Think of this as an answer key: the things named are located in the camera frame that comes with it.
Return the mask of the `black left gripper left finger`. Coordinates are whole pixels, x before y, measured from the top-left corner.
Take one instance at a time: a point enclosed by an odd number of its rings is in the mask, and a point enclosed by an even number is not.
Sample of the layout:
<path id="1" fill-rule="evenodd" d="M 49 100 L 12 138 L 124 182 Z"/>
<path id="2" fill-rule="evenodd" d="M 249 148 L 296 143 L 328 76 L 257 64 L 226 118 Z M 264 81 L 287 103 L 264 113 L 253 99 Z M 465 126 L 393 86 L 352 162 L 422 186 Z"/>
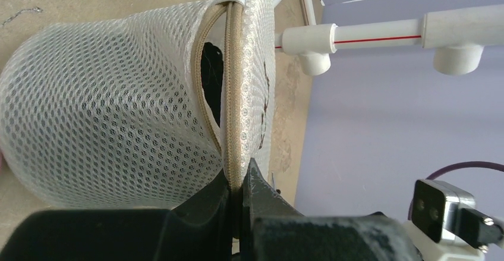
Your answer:
<path id="1" fill-rule="evenodd" d="M 228 182 L 220 172 L 175 209 L 44 210 L 31 214 L 2 260 L 229 260 Z"/>

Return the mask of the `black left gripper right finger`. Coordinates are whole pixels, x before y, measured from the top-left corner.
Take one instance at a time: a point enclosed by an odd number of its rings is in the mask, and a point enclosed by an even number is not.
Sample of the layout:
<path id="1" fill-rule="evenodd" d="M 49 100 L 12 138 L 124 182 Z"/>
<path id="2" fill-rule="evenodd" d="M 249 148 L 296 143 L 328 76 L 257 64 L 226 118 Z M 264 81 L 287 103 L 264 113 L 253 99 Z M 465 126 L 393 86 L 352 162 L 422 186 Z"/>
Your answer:
<path id="1" fill-rule="evenodd" d="M 381 212 L 304 216 L 250 160 L 242 184 L 240 260 L 421 260 L 402 225 Z"/>

